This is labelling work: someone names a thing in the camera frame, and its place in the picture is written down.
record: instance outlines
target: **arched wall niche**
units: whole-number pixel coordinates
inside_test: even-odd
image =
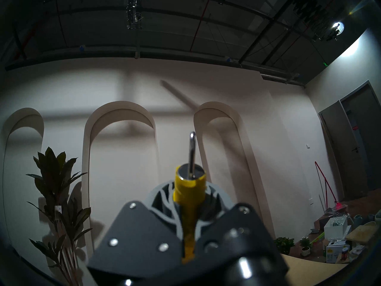
[[[46,258],[36,253],[32,240],[41,240],[44,224],[39,212],[27,201],[39,205],[40,192],[25,174],[39,174],[33,156],[41,151],[44,122],[32,108],[14,112],[1,129],[1,220],[2,239],[28,262],[49,273]]]
[[[84,223],[84,229],[94,231],[85,234],[90,258],[123,205],[143,200],[159,183],[151,114],[129,101],[94,111],[85,125],[82,172],[89,172],[82,177],[82,207],[92,207],[91,219]]]
[[[207,102],[197,109],[194,127],[208,180],[221,185],[233,201],[251,204],[275,237],[258,165],[240,115],[227,104]]]

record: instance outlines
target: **gray 3d printed part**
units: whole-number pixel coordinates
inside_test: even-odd
[[[168,181],[155,187],[143,201],[169,229],[182,240],[181,208],[173,201],[174,182]],[[207,182],[205,201],[199,207],[199,220],[195,228],[197,241],[203,231],[233,206],[230,197],[217,185]]]

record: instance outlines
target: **ceiling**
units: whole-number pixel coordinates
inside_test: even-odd
[[[264,79],[304,85],[364,32],[378,8],[373,0],[315,0],[313,6],[327,16],[321,23],[323,13],[304,3],[138,0],[141,29],[128,29],[128,0],[0,0],[0,62],[11,70],[79,57],[178,59],[252,69]],[[303,8],[311,11],[304,17],[297,13]],[[336,21],[344,23],[344,32],[327,41]],[[322,32],[312,29],[314,23]]]

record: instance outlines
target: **wooden board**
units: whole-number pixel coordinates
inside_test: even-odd
[[[291,286],[313,286],[336,274],[346,264],[325,264],[282,254],[289,267],[286,274]]]
[[[377,226],[359,225],[353,232],[350,232],[345,240],[359,243],[361,245],[367,244],[374,233],[377,231]]]

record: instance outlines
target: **black metal plate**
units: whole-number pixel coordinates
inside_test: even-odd
[[[89,271],[99,285],[100,272],[142,279],[181,265],[181,241],[143,203],[134,201],[133,209],[131,203],[124,205],[89,260]],[[118,240],[115,247],[108,244],[112,238]],[[167,251],[158,250],[161,243],[169,245]]]

